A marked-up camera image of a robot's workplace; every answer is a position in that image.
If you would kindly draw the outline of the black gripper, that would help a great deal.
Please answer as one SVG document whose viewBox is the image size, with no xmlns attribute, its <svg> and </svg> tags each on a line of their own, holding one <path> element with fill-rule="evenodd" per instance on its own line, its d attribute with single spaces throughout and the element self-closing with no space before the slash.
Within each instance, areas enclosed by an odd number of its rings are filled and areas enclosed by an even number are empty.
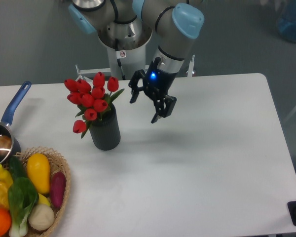
<svg viewBox="0 0 296 237">
<path fill-rule="evenodd" d="M 151 123 L 156 123 L 160 118 L 171 115 L 176 104 L 177 98 L 168 95 L 168 90 L 176 77 L 175 73 L 165 72 L 158 68 L 161 58 L 156 57 L 149 65 L 147 72 L 140 69 L 135 71 L 130 79 L 128 86 L 131 88 L 130 103 L 135 103 L 140 91 L 149 97 L 154 104 L 155 114 Z M 138 87 L 139 80 L 143 79 L 143 86 Z"/>
</svg>

